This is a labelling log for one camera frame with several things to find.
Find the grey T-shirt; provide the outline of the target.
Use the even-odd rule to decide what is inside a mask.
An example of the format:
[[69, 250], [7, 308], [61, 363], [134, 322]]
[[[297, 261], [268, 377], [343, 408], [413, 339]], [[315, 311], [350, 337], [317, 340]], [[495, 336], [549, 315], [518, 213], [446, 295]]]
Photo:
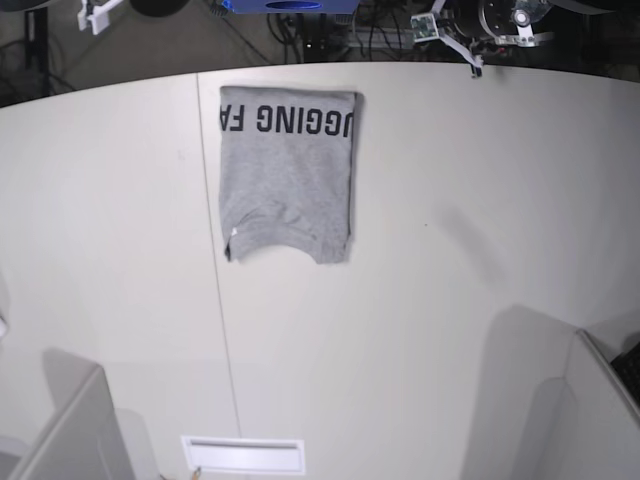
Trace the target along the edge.
[[272, 246], [318, 264], [346, 260], [356, 102], [351, 91], [221, 87], [219, 215], [228, 260]]

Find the blue box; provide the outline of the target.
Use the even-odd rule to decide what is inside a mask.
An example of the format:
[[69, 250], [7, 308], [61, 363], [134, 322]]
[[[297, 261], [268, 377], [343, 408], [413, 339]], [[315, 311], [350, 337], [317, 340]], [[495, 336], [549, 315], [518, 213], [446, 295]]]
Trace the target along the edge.
[[235, 14], [352, 14], [359, 3], [359, 0], [228, 0], [222, 5]]

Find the black keyboard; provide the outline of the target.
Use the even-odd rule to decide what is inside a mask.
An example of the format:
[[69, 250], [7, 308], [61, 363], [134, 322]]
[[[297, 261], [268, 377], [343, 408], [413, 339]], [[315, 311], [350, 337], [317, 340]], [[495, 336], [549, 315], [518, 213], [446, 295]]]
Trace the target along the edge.
[[617, 356], [611, 366], [636, 403], [640, 402], [640, 344]]

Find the grey partition panel right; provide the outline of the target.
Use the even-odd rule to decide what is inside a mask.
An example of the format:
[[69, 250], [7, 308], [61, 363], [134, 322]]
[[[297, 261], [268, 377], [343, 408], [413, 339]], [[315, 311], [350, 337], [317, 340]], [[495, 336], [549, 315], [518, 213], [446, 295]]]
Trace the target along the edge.
[[532, 405], [533, 479], [637, 479], [639, 409], [585, 331]]

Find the grey partition panel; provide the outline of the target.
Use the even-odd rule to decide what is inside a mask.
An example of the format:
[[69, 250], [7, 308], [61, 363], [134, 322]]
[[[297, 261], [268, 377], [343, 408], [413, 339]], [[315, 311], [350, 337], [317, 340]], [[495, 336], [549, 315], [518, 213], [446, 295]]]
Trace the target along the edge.
[[532, 405], [533, 479], [637, 479], [639, 409], [585, 331]]
[[133, 479], [104, 368], [55, 348], [43, 367], [54, 412], [31, 444], [1, 437], [1, 477]]

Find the white table slot plate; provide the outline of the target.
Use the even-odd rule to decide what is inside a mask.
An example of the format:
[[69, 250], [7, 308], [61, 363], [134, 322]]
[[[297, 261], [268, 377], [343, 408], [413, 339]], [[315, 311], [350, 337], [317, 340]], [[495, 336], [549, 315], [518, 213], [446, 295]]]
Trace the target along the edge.
[[181, 437], [192, 471], [239, 475], [305, 475], [302, 440]]

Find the grey partition panel left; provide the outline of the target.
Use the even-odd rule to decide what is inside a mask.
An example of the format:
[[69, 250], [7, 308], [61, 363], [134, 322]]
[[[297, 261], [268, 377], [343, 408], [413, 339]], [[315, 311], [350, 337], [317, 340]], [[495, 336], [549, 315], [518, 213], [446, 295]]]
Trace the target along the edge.
[[1, 437], [1, 477], [133, 479], [104, 368], [55, 348], [43, 367], [54, 412], [31, 444]]

